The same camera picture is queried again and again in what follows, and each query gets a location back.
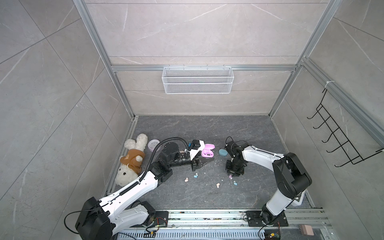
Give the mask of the pink earbud charging case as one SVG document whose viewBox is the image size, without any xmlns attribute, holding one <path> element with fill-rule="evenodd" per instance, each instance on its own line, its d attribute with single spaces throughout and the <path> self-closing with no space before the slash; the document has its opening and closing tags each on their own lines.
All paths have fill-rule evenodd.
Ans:
<svg viewBox="0 0 384 240">
<path fill-rule="evenodd" d="M 214 157 L 213 149 L 215 149 L 215 145 L 205 144 L 204 149 L 201 151 L 201 156 L 204 158 L 213 158 Z"/>
</svg>

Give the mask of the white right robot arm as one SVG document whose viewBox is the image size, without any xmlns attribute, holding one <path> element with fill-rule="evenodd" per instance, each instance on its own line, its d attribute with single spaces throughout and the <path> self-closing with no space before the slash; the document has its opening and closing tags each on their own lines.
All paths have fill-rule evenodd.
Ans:
<svg viewBox="0 0 384 240">
<path fill-rule="evenodd" d="M 225 143 L 231 159 L 226 162 L 226 171 L 231 177 L 245 173 L 250 163 L 258 170 L 266 170 L 267 180 L 276 183 L 276 191 L 263 205 L 256 219 L 263 225 L 272 226 L 284 215 L 288 206 L 300 206 L 307 188 L 313 183 L 309 172 L 294 153 L 277 154 L 257 148 L 245 141 Z"/>
</svg>

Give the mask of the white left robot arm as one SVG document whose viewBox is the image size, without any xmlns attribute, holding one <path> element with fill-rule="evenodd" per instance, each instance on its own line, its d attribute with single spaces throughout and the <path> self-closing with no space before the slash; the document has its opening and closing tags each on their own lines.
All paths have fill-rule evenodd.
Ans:
<svg viewBox="0 0 384 240">
<path fill-rule="evenodd" d="M 92 197 L 85 201 L 75 224 L 81 239 L 109 240 L 126 228 L 149 221 L 155 214 L 150 204 L 142 203 L 134 208 L 130 205 L 169 179 L 172 167 L 191 165 L 195 171 L 212 161 L 214 148 L 202 140 L 187 143 L 179 137 L 159 142 L 145 171 L 132 183 L 100 200 Z"/>
</svg>

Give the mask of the teal earbud charging case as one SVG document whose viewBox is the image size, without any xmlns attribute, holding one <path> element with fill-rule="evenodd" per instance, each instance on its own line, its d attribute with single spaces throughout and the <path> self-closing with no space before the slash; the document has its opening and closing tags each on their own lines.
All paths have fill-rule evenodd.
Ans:
<svg viewBox="0 0 384 240">
<path fill-rule="evenodd" d="M 225 149 L 219 149 L 219 155 L 225 157 L 228 155 L 228 152 Z"/>
</svg>

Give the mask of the pink alarm clock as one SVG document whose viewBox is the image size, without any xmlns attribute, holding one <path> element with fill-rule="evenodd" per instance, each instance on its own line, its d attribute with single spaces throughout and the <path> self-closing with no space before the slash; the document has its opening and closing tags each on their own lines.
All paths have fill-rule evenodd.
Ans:
<svg viewBox="0 0 384 240">
<path fill-rule="evenodd" d="M 153 139 L 148 142 L 148 148 L 151 152 L 154 151 L 155 147 L 160 143 L 159 140 Z"/>
</svg>

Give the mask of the plush bunny brown hoodie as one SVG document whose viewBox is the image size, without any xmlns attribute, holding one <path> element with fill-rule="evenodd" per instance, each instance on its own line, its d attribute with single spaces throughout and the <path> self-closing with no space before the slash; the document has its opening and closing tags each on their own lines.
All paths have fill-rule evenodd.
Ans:
<svg viewBox="0 0 384 240">
<path fill-rule="evenodd" d="M 118 169 L 115 183 L 124 187 L 139 177 L 142 171 L 142 163 L 146 154 L 144 150 L 148 143 L 148 137 L 145 134 L 139 134 L 137 139 L 128 139 L 124 147 L 128 150 L 125 156 L 120 158 L 120 167 Z"/>
</svg>

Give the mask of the pink block beside rail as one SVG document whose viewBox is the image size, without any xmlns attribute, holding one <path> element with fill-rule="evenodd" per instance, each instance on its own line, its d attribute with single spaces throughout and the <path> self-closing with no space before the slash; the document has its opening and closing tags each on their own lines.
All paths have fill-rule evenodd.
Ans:
<svg viewBox="0 0 384 240">
<path fill-rule="evenodd" d="M 300 225 L 300 232 L 303 236 L 314 236 L 314 230 L 310 225 Z"/>
</svg>

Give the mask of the black wall hook rack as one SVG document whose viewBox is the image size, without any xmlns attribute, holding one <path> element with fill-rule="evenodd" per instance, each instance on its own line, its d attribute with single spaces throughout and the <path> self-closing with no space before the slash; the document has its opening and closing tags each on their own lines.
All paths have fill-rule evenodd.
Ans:
<svg viewBox="0 0 384 240">
<path fill-rule="evenodd" d="M 337 152 L 341 150 L 342 153 L 347 157 L 347 161 L 342 164 L 334 164 L 334 167 L 341 168 L 345 165 L 357 165 L 361 162 L 364 162 L 372 157 L 375 157 L 384 152 L 384 148 L 381 148 L 375 151 L 373 154 L 368 157 L 363 157 L 361 153 L 357 150 L 355 145 L 347 136 L 346 132 L 342 129 L 342 127 L 336 122 L 335 118 L 330 114 L 330 112 L 326 109 L 323 101 L 327 94 L 327 89 L 322 91 L 322 98 L 320 103 L 316 107 L 316 111 L 311 117 L 307 117 L 308 120 L 312 120 L 313 118 L 319 117 L 322 121 L 317 127 L 312 127 L 314 130 L 320 129 L 323 126 L 326 126 L 329 135 L 326 140 L 321 140 L 323 144 L 327 144 L 330 140 L 335 142 L 335 147 L 332 150 L 326 150 L 328 154 Z"/>
</svg>

